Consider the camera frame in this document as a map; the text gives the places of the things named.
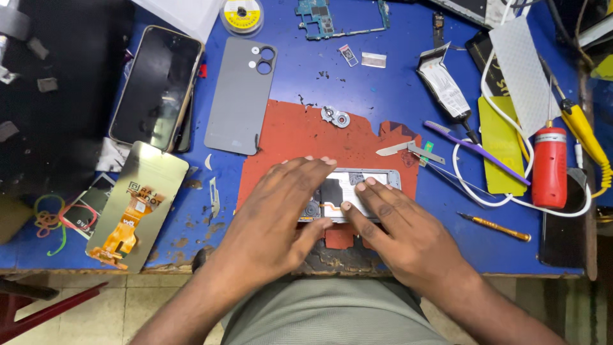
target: hand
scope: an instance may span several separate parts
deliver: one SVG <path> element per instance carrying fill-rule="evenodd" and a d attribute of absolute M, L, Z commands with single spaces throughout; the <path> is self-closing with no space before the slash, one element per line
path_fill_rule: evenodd
<path fill-rule="evenodd" d="M 348 201 L 341 204 L 345 217 L 402 284 L 428 297 L 451 275 L 474 272 L 443 224 L 401 190 L 369 177 L 356 185 L 356 193 L 388 233 Z"/>
<path fill-rule="evenodd" d="M 298 268 L 323 231 L 332 226 L 332 220 L 321 218 L 297 231 L 298 218 L 336 167 L 336 160 L 311 156 L 272 166 L 204 267 L 217 266 L 225 278 L 248 291 Z"/>

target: purple toothbrush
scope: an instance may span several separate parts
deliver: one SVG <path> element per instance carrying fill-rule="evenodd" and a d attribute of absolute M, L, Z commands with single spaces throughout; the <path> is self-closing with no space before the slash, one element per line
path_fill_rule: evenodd
<path fill-rule="evenodd" d="M 509 168 L 508 166 L 504 165 L 504 163 L 502 163 L 501 161 L 496 159 L 496 157 L 492 156 L 488 151 L 485 151 L 481 146 L 475 145 L 472 142 L 461 141 L 460 139 L 457 139 L 457 138 L 454 138 L 453 136 L 451 136 L 451 134 L 449 134 L 449 132 L 451 131 L 449 128 L 443 127 L 443 126 L 439 125 L 438 123 L 435 123 L 435 122 L 432 122 L 432 121 L 424 122 L 424 126 L 426 126 L 428 128 L 431 128 L 431 129 L 441 133 L 444 137 L 446 137 L 447 139 L 451 140 L 452 142 L 454 142 L 456 144 L 460 144 L 462 146 L 465 146 L 465 147 L 467 147 L 469 149 L 472 149 L 475 152 L 477 152 L 480 155 L 482 155 L 483 157 L 486 157 L 492 163 L 496 164 L 502 170 L 506 171 L 509 175 L 511 175 L 512 177 L 515 177 L 516 179 L 520 180 L 523 184 L 525 184 L 525 185 L 530 185 L 531 184 L 530 181 L 524 179 L 518 173 L 516 173 L 515 171 L 511 170 L 511 168 Z"/>

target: yellow card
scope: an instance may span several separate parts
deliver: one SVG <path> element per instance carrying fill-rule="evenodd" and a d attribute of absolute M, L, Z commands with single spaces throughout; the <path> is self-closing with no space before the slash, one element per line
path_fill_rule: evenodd
<path fill-rule="evenodd" d="M 517 120 L 511 97 L 496 96 L 491 97 L 491 100 L 510 118 Z M 523 176 L 525 172 L 524 161 L 522 160 L 522 151 L 519 148 L 515 128 L 500 117 L 483 97 L 479 98 L 479 119 L 481 120 L 483 148 Z M 483 160 L 488 192 L 491 194 L 512 193 L 514 196 L 524 195 L 524 192 L 528 189 L 525 184 L 511 177 L 489 160 Z"/>

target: black phone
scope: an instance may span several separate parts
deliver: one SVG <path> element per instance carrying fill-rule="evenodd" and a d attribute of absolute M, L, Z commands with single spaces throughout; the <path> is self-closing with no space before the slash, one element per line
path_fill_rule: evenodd
<path fill-rule="evenodd" d="M 585 206 L 583 169 L 567 168 L 568 197 L 562 213 L 580 211 Z M 556 267 L 585 267 L 585 214 L 578 217 L 559 217 L 543 213 L 543 233 L 539 248 L 539 261 Z"/>
<path fill-rule="evenodd" d="M 172 151 L 203 52 L 196 39 L 147 26 L 110 126 L 111 139 Z"/>

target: tiled floor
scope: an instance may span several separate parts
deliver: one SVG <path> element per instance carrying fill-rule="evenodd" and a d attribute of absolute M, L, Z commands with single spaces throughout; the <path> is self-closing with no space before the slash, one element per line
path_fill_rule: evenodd
<path fill-rule="evenodd" d="M 102 275 L 60 274 L 28 277 L 36 282 L 61 291 L 51 301 L 38 301 L 18 311 L 17 319 L 95 286 L 109 281 L 99 296 L 55 317 L 52 320 L 9 341 L 10 345 L 88 344 L 93 339 L 106 345 L 127 344 L 132 335 L 187 282 L 191 275 Z M 513 278 L 489 278 L 490 283 L 502 294 L 515 300 L 516 280 Z M 459 326 L 449 320 L 427 300 L 422 300 L 422 309 L 428 320 L 441 335 L 452 344 L 474 345 Z M 221 342 L 223 328 L 217 324 L 209 334 L 205 345 Z"/>

